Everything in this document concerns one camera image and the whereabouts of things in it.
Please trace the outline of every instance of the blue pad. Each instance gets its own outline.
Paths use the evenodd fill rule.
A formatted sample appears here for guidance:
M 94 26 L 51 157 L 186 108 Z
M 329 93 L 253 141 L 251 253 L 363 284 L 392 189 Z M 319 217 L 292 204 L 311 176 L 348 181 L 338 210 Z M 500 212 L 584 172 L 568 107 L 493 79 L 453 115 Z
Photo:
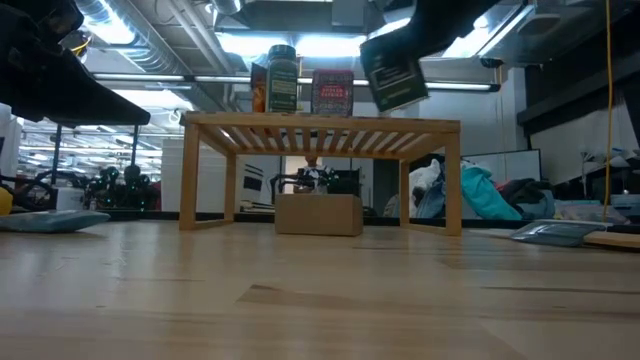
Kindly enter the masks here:
M 67 233 L 103 223 L 111 216 L 87 210 L 43 211 L 0 217 L 0 231 Z

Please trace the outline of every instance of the yellow object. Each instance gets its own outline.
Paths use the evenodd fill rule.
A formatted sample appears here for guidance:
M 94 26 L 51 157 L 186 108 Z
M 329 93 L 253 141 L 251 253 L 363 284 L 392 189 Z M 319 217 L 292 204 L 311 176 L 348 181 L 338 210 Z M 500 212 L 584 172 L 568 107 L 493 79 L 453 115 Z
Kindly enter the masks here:
M 0 216 L 6 216 L 11 213 L 11 207 L 13 206 L 13 195 L 9 194 L 7 190 L 0 187 Z
M 609 133 L 607 138 L 607 162 L 605 163 L 605 195 L 604 208 L 602 209 L 602 222 L 607 222 L 607 206 L 611 195 L 611 143 L 613 133 L 613 64 L 611 63 L 611 4 L 610 0 L 605 2 L 607 7 L 607 78 L 609 80 Z

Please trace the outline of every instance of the yellow cable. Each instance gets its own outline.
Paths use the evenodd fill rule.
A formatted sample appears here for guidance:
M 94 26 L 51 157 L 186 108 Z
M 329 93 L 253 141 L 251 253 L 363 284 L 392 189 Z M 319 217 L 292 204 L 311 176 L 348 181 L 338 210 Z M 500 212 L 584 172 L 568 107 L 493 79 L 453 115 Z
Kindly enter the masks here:
M 605 164 L 605 195 L 604 208 L 602 210 L 602 222 L 607 222 L 607 206 L 611 196 L 611 143 L 613 142 L 613 65 L 611 63 L 611 4 L 610 0 L 605 1 L 607 16 L 607 78 L 609 82 L 609 130 L 607 138 L 607 160 Z

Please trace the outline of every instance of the table top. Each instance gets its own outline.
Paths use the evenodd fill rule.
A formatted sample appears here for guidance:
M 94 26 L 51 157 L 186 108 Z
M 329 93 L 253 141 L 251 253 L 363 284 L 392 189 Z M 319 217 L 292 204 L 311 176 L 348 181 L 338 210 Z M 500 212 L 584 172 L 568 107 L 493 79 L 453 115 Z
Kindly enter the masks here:
M 412 159 L 460 133 L 460 121 L 433 119 L 188 112 L 186 122 L 234 154 Z

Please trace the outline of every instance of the fluorescent light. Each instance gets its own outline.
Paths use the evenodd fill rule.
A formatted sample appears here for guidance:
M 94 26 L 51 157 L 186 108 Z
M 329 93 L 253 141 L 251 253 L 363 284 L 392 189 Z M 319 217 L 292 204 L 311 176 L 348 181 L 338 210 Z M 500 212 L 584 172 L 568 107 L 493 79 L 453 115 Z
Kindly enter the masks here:
M 367 40 L 359 36 L 306 35 L 296 44 L 296 51 L 305 57 L 360 56 L 360 45 Z
M 289 45 L 289 42 L 283 36 L 275 35 L 256 36 L 216 33 L 216 36 L 224 51 L 243 57 L 267 54 L 273 45 Z
M 185 81 L 182 75 L 154 75 L 154 74 L 110 74 L 94 73 L 96 80 L 122 80 L 122 81 L 159 81 L 159 82 L 181 82 Z
M 401 27 L 407 26 L 407 24 L 409 24 L 409 21 L 411 21 L 411 18 L 404 18 L 404 19 L 392 21 L 392 22 L 386 24 L 385 26 L 381 27 L 380 29 L 370 33 L 367 36 L 367 38 L 368 39 L 373 39 L 374 37 L 378 37 L 380 35 L 384 35 L 386 33 L 390 33 L 390 32 L 392 32 L 394 30 L 398 30 Z
M 49 158 L 47 156 L 44 156 L 42 154 L 33 154 L 33 155 L 29 155 L 29 157 L 34 159 L 34 160 L 40 160 L 40 161 L 49 160 Z
M 20 146 L 20 150 L 39 150 L 39 151 L 54 151 L 53 146 Z M 70 148 L 60 147 L 60 151 L 64 152 L 83 152 L 93 154 L 109 154 L 112 152 L 119 153 L 131 153 L 133 149 L 112 149 L 112 148 Z M 137 153 L 143 156 L 162 156 L 162 150 L 137 150 Z
M 482 15 L 479 18 L 476 19 L 476 21 L 473 22 L 473 28 L 474 29 L 480 29 L 480 28 L 486 28 L 489 27 L 489 20 L 487 20 L 487 17 Z
M 116 139 L 116 140 L 120 140 L 120 141 L 122 141 L 123 143 L 133 144 L 133 138 L 132 138 L 131 136 L 124 136 L 124 135 L 121 135 L 121 136 L 115 136 L 115 137 L 114 137 L 114 139 Z
M 99 130 L 104 130 L 104 131 L 106 131 L 106 132 L 110 132 L 110 133 L 116 133 L 116 132 L 118 132 L 117 130 L 115 130 L 115 129 L 113 129 L 113 128 L 110 128 L 110 127 L 108 127 L 108 126 L 106 126 L 106 125 L 100 125 L 100 126 L 98 126 L 98 129 L 99 129 Z
M 507 26 L 504 27 L 496 36 L 487 43 L 480 51 L 478 51 L 478 55 L 484 56 L 486 55 L 494 46 L 496 46 L 507 34 L 513 30 L 513 28 L 518 25 L 520 21 L 522 21 L 529 13 L 531 13 L 535 9 L 534 5 L 527 5 L 522 9 L 522 11 L 515 17 Z
M 133 31 L 118 17 L 108 1 L 98 0 L 98 2 L 104 8 L 104 11 L 98 12 L 100 18 L 94 19 L 84 14 L 84 25 L 109 44 L 131 44 L 136 39 Z
M 248 76 L 194 76 L 196 82 L 212 82 L 221 84 L 250 84 Z
M 456 38 L 442 54 L 443 58 L 468 58 L 478 53 L 489 40 L 489 28 L 473 29 L 467 36 Z
M 467 90 L 467 91 L 488 91 L 491 85 L 488 84 L 464 84 L 464 83 L 427 83 L 429 90 Z
M 113 90 L 142 108 L 193 110 L 193 105 L 170 90 Z

